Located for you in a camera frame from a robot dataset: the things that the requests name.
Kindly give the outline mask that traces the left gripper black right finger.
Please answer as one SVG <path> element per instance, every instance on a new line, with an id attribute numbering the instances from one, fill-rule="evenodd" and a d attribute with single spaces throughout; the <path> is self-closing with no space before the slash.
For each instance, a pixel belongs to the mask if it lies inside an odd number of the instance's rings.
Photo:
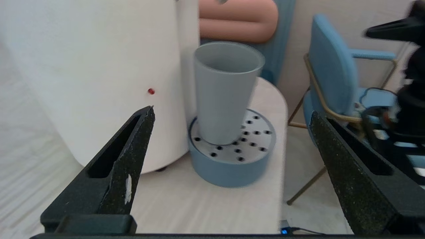
<path id="1" fill-rule="evenodd" d="M 423 188 L 324 114 L 309 128 L 354 234 L 424 234 Z"/>

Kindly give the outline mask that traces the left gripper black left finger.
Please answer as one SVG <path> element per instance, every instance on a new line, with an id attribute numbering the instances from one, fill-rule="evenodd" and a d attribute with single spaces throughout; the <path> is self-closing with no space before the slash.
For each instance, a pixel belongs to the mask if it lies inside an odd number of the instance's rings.
<path id="1" fill-rule="evenodd" d="M 152 106 L 136 111 L 41 214 L 53 233 L 73 214 L 129 214 L 155 122 Z"/>

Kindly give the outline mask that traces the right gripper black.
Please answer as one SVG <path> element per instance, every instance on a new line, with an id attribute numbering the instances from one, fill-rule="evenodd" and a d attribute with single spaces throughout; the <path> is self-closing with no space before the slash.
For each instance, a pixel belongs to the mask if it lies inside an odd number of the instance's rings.
<path id="1" fill-rule="evenodd" d="M 402 31 L 413 28 L 414 37 Z M 401 42 L 415 42 L 424 44 L 425 42 L 425 2 L 416 0 L 410 9 L 410 18 L 372 26 L 365 30 L 365 36 L 372 39 L 392 40 Z"/>

